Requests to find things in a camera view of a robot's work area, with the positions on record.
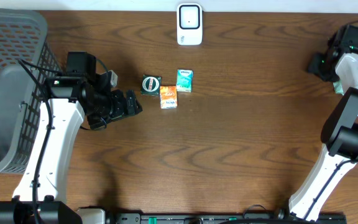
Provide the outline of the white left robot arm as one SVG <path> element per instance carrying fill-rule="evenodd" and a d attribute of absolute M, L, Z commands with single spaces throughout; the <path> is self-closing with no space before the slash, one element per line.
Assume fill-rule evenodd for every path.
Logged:
<path fill-rule="evenodd" d="M 10 201 L 0 201 L 0 223 L 114 223 L 101 207 L 66 205 L 67 174 L 73 146 L 84 121 L 90 131 L 142 112 L 134 91 L 116 89 L 112 70 L 96 72 L 101 60 L 71 51 L 66 70 L 43 83 L 40 122 L 27 168 Z"/>

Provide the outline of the teal tissue pack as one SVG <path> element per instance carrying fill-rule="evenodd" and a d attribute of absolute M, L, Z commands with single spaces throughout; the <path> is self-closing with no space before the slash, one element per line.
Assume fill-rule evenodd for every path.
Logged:
<path fill-rule="evenodd" d="M 178 70 L 177 71 L 177 91 L 190 93 L 192 91 L 193 81 L 192 70 Z"/>

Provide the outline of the orange tissue pack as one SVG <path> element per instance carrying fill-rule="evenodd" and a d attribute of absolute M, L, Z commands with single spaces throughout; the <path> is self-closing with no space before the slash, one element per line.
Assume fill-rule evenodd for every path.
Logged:
<path fill-rule="evenodd" d="M 160 87 L 160 107 L 161 109 L 173 109 L 178 105 L 176 86 Z"/>

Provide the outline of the green round logo box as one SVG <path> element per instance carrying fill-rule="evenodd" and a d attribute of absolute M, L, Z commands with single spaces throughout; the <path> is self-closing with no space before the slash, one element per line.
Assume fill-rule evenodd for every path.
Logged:
<path fill-rule="evenodd" d="M 159 96 L 161 82 L 162 82 L 162 77 L 143 75 L 141 91 L 140 91 L 141 94 L 150 95 L 150 96 Z"/>

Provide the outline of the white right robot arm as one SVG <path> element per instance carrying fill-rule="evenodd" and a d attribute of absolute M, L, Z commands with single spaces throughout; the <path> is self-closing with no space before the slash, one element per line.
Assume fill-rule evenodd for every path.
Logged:
<path fill-rule="evenodd" d="M 301 187 L 276 218 L 303 223 L 326 221 L 320 216 L 325 201 L 339 181 L 358 164 L 358 26 L 350 22 L 328 40 L 307 68 L 322 81 L 338 84 L 343 96 L 326 120 L 318 160 Z"/>

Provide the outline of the teal wet wipe packet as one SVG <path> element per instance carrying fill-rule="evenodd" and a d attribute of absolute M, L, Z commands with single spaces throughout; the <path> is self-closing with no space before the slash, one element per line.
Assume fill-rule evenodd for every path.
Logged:
<path fill-rule="evenodd" d="M 342 83 L 340 80 L 337 82 L 334 82 L 333 87 L 334 87 L 334 91 L 336 94 L 341 94 L 341 95 L 344 94 L 344 90 L 343 90 Z"/>

